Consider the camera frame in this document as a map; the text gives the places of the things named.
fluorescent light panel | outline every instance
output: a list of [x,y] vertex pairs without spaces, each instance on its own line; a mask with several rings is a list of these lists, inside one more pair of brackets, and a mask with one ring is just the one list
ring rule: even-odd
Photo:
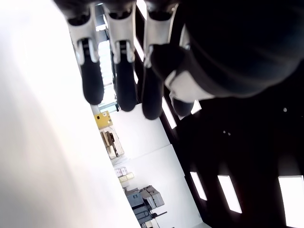
[[139,44],[138,39],[136,37],[134,37],[134,46],[137,50],[139,58],[141,58],[141,61],[143,62],[143,49],[142,49],[141,45]]
[[286,225],[304,227],[304,180],[303,176],[280,176]]
[[137,77],[135,71],[134,71],[134,80],[135,80],[135,83],[137,84],[138,83],[138,77]]
[[162,97],[162,104],[161,105],[162,105],[163,112],[165,113],[165,115],[167,117],[167,120],[168,120],[171,128],[173,129],[174,127],[176,127],[176,123],[175,123],[173,115],[170,112],[170,109],[169,109],[168,104],[167,104],[164,97]]
[[198,100],[195,100],[193,108],[191,110],[191,114],[195,114],[196,112],[198,112],[201,109],[200,103]]
[[207,200],[206,194],[204,192],[204,189],[200,183],[200,179],[198,177],[198,174],[196,172],[190,172],[192,180],[194,182],[194,185],[196,187],[196,191],[198,191],[199,197],[203,200]]
[[102,30],[105,30],[105,25],[98,25],[98,26],[96,26],[96,32],[102,31]]
[[144,0],[137,0],[136,5],[139,11],[142,13],[142,16],[147,20],[147,5]]
[[229,209],[237,213],[242,213],[241,207],[238,202],[236,192],[234,191],[231,179],[229,176],[218,175],[218,180],[222,186],[224,195],[226,197]]

